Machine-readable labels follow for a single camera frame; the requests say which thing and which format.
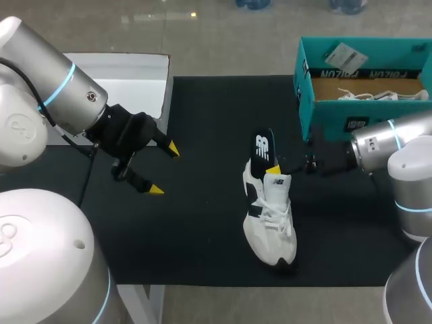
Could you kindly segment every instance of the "blue bottle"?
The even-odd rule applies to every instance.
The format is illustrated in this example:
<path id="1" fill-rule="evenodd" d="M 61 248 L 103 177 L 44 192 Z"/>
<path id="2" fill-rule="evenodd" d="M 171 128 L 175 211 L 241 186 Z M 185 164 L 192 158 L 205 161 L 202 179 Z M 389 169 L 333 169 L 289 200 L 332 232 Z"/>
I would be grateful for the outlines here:
<path id="1" fill-rule="evenodd" d="M 355 15 L 362 12 L 367 5 L 367 0 L 330 0 L 330 8 L 335 12 L 346 15 Z"/>
<path id="2" fill-rule="evenodd" d="M 260 10 L 266 8 L 270 4 L 271 0 L 236 0 L 237 7 L 248 6 L 250 10 Z"/>

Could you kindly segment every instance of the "shoe tongue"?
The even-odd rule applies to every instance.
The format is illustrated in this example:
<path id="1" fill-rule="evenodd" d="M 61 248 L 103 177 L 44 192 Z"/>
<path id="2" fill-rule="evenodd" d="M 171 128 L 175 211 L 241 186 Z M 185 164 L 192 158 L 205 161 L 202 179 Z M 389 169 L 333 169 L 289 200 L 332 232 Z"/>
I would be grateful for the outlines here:
<path id="1" fill-rule="evenodd" d="M 264 175 L 265 200 L 280 211 L 285 211 L 288 206 L 290 184 L 290 175 L 266 173 Z"/>

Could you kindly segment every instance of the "yellow accent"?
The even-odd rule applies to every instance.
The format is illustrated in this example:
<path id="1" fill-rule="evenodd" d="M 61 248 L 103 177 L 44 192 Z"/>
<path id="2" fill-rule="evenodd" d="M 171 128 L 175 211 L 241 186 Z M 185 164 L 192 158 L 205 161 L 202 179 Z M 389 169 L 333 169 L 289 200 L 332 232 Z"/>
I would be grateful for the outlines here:
<path id="1" fill-rule="evenodd" d="M 265 170 L 266 173 L 273 173 L 273 174 L 281 174 L 281 167 L 276 165 L 275 167 L 271 167 L 270 169 Z"/>
<path id="2" fill-rule="evenodd" d="M 150 191 L 151 194 L 164 194 L 164 192 L 162 191 L 162 189 L 160 189 L 158 186 L 156 186 L 155 184 L 151 185 Z"/>
<path id="3" fill-rule="evenodd" d="M 171 141 L 171 143 L 169 143 L 168 147 L 171 151 L 173 151 L 175 154 L 177 154 L 178 157 L 180 156 L 180 153 L 178 152 L 178 149 L 176 148 L 176 145 L 174 144 L 173 141 Z"/>

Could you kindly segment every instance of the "new balance logo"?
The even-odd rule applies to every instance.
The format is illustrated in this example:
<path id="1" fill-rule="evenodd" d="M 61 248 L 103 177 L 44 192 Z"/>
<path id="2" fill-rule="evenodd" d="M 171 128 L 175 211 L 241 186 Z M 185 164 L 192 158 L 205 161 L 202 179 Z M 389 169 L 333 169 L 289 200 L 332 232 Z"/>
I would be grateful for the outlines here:
<path id="1" fill-rule="evenodd" d="M 269 141 L 261 135 L 256 135 L 256 155 L 269 160 Z"/>

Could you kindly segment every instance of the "shoe insole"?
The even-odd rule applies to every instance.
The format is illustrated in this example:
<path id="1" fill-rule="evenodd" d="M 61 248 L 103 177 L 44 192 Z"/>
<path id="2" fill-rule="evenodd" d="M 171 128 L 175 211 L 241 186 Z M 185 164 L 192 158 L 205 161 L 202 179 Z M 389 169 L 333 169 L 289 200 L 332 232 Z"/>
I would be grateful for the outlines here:
<path id="1" fill-rule="evenodd" d="M 267 170 L 277 165 L 275 138 L 269 128 L 262 128 L 250 139 L 250 172 L 256 179 L 264 180 Z"/>

